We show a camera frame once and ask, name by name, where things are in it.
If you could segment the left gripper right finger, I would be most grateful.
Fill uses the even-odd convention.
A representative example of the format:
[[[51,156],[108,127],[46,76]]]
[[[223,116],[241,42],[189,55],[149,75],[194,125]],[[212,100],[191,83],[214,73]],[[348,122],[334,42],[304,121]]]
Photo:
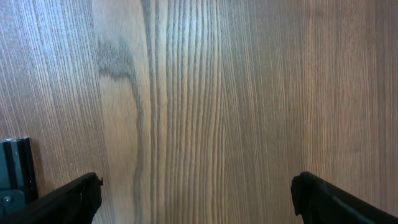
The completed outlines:
[[[397,217],[362,201],[310,172],[302,172],[295,176],[290,190],[294,212],[302,217],[305,224],[397,224]]]

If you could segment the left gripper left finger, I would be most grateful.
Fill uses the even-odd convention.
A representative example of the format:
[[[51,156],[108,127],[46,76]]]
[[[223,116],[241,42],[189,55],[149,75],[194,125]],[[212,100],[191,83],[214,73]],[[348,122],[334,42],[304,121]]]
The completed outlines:
[[[102,204],[103,179],[89,172],[1,219],[6,224],[91,224]]]

